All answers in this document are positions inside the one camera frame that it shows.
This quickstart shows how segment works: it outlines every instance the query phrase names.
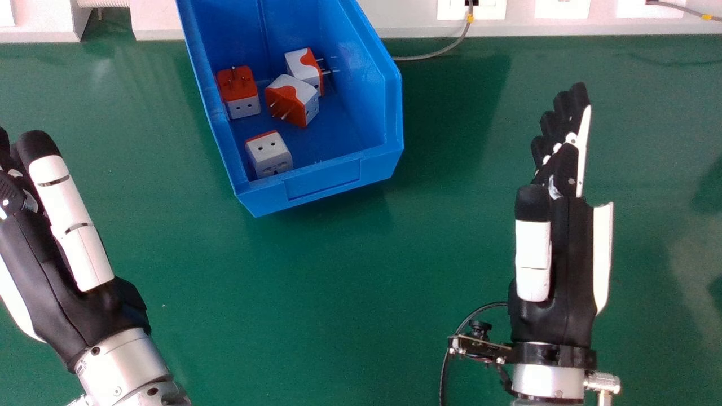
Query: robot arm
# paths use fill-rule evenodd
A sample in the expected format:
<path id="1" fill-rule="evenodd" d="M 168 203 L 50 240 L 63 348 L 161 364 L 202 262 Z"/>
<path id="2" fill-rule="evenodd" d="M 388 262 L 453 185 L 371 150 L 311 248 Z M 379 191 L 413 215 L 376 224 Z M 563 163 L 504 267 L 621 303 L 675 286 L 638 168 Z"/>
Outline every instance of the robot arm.
<path id="1" fill-rule="evenodd" d="M 474 320 L 449 339 L 449 353 L 495 364 L 504 387 L 524 402 L 583 404 L 584 391 L 610 405 L 619 378 L 596 372 L 591 330 L 609 293 L 613 204 L 583 196 L 591 104 L 583 83 L 561 92 L 531 143 L 534 179 L 516 196 L 516 277 L 509 286 L 509 345 L 488 342 Z M 512 365 L 510 378 L 504 365 Z"/>
<path id="2" fill-rule="evenodd" d="M 115 277 L 52 139 L 0 131 L 0 295 L 86 395 L 73 405 L 190 405 L 153 341 L 137 289 Z"/>

